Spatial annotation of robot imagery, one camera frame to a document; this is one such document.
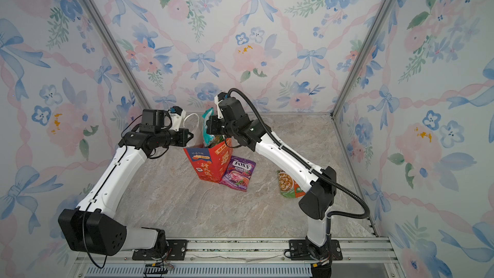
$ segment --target red snack box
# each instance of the red snack box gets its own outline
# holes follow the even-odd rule
[[[226,139],[228,146],[231,139]],[[184,148],[185,154],[200,179],[219,183],[232,157],[233,149],[221,142],[213,148]]]

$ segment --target snack bag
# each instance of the snack bag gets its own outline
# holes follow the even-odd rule
[[[250,161],[244,158],[239,158],[236,156],[232,156],[230,163],[228,164],[227,172],[231,172],[233,170],[240,173],[242,176],[245,176],[250,179],[252,172],[255,168],[255,162]]]
[[[235,190],[247,191],[254,168],[255,162],[232,156],[225,175],[219,183]]]
[[[219,183],[235,190],[247,191],[249,179],[237,171],[227,171]]]
[[[302,188],[287,173],[283,172],[283,170],[278,170],[277,173],[282,196],[295,198],[305,195]]]
[[[204,147],[208,147],[209,145],[211,145],[214,139],[214,135],[206,133],[206,122],[213,114],[214,108],[210,108],[206,110],[206,112],[204,112],[204,114],[202,115],[202,138],[204,139]]]

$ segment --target wall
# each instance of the wall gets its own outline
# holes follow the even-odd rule
[[[381,0],[94,0],[153,107],[326,112]]]
[[[494,276],[493,11],[397,0],[338,119],[408,278]]]
[[[0,276],[64,277],[58,226],[141,113],[78,0],[0,2]]]

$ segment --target marble floor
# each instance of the marble floor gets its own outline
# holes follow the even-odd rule
[[[328,115],[263,115],[277,135],[315,164],[330,165],[337,181],[355,191]],[[124,193],[115,219],[131,227],[152,227],[167,237],[305,237],[307,218],[297,199],[280,194],[276,170],[247,147],[233,155],[257,163],[247,192],[202,181],[183,149],[171,147],[162,158],[147,160]],[[360,213],[361,207],[338,191],[333,210]],[[333,237],[370,237],[368,220],[334,216]]]

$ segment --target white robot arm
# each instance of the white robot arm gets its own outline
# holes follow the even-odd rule
[[[164,230],[128,228],[113,217],[146,158],[161,157],[164,153],[153,156],[158,147],[185,147],[194,137],[188,129],[180,128],[185,114],[179,107],[143,111],[141,123],[122,137],[114,158],[90,193],[75,209],[65,209],[58,217],[71,250],[87,252],[90,258],[91,253],[112,256],[120,250],[151,249],[158,257],[167,252]],[[170,119],[168,126],[164,125],[165,117]]]
[[[240,101],[231,96],[238,93],[250,106],[255,120],[250,120]],[[249,147],[267,157],[306,192],[299,206],[307,215],[308,232],[307,251],[315,260],[327,258],[330,252],[330,217],[341,215],[356,219],[365,219],[369,209],[365,202],[347,188],[337,183],[337,174],[330,166],[323,169],[300,156],[291,147],[278,138],[262,120],[252,102],[240,90],[232,88],[228,93],[220,93],[215,98],[219,116],[211,116],[207,121],[208,134],[223,134],[235,138],[240,145]],[[342,190],[361,204],[363,214],[330,211],[336,189]]]

